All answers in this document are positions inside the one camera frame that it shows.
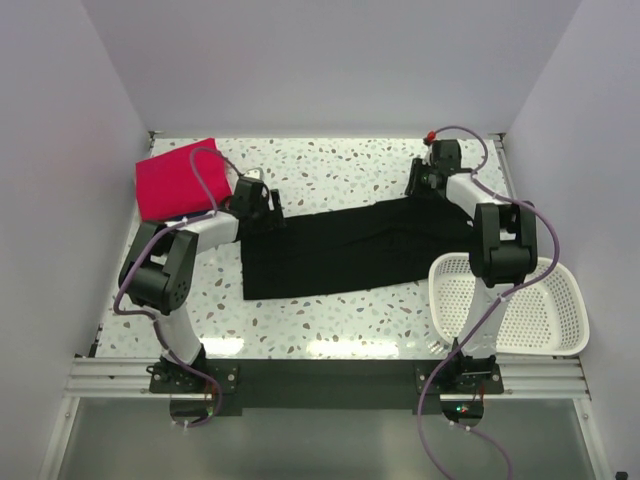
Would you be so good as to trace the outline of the black t shirt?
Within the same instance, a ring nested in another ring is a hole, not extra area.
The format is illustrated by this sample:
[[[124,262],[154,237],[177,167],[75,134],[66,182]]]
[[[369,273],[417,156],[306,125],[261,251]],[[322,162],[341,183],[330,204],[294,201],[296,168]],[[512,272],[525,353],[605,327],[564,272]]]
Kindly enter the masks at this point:
[[[241,242],[245,300],[348,293],[425,280],[473,244],[469,216],[440,198],[399,198],[290,217]]]

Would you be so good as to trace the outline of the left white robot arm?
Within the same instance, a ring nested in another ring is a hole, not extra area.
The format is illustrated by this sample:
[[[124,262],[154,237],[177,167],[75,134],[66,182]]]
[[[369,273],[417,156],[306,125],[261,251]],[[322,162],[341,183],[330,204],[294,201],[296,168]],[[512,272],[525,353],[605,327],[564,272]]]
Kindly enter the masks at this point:
[[[261,169],[239,176],[231,197],[201,215],[176,222],[143,222],[118,277],[113,311],[147,317],[171,378],[185,392],[207,380],[204,347],[193,330],[186,301],[196,257],[221,245],[285,226],[279,192],[267,187]]]

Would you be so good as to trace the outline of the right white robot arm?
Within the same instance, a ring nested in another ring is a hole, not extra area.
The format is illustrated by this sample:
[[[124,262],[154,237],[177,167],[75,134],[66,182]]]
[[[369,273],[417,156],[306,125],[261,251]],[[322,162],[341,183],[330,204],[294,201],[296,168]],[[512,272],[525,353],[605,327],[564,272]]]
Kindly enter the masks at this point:
[[[469,265],[475,277],[467,319],[456,337],[460,353],[484,359],[497,351],[510,290],[537,267],[535,215],[481,187],[477,173],[462,165],[457,140],[425,140],[428,153],[412,162],[405,194],[439,195],[472,220]]]

